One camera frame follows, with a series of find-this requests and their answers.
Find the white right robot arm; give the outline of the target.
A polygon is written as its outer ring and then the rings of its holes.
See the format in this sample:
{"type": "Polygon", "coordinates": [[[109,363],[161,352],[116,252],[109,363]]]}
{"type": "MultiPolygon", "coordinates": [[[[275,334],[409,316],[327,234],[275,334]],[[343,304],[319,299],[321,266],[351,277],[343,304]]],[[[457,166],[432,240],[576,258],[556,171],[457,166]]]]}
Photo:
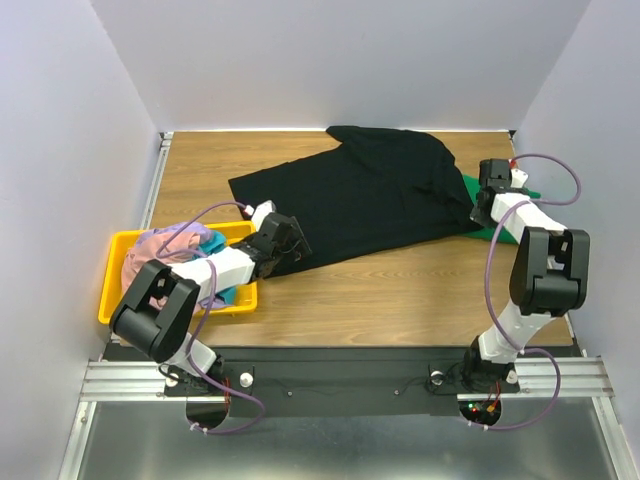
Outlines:
{"type": "Polygon", "coordinates": [[[582,307],[587,296],[590,237],[544,213],[542,199],[525,188],[528,175],[515,159],[479,164],[479,191],[471,219],[492,227],[484,273],[485,303],[493,325],[476,337],[460,366],[463,384],[482,390],[494,380],[511,382],[519,353],[551,320],[582,307]],[[509,302],[501,314],[491,303],[490,277],[499,234],[507,231],[518,250],[509,280],[509,302]]]}

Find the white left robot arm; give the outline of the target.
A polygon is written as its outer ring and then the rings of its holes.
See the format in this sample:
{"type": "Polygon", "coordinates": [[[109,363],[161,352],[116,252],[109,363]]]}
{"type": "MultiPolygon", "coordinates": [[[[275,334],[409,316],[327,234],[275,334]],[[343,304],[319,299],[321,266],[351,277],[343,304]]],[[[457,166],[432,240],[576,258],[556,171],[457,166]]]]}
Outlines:
{"type": "Polygon", "coordinates": [[[110,330],[157,364],[188,373],[199,393],[215,392],[223,371],[218,356],[188,333],[194,310],[202,302],[214,305],[228,288],[248,285],[271,275],[282,262],[296,262],[311,248],[294,216],[285,216],[265,202],[251,222],[254,232],[218,253],[171,264],[162,247],[145,262],[109,320],[110,330]]]}

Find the black t shirt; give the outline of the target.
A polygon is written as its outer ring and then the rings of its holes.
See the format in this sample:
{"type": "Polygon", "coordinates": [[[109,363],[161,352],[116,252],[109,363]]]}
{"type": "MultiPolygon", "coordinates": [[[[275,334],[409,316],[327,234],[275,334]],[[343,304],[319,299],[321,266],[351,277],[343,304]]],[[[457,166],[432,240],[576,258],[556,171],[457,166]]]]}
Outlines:
{"type": "Polygon", "coordinates": [[[295,217],[311,254],[290,275],[383,250],[479,230],[455,157],[421,132],[331,126],[338,147],[230,180],[236,201],[272,201],[295,217]]]}

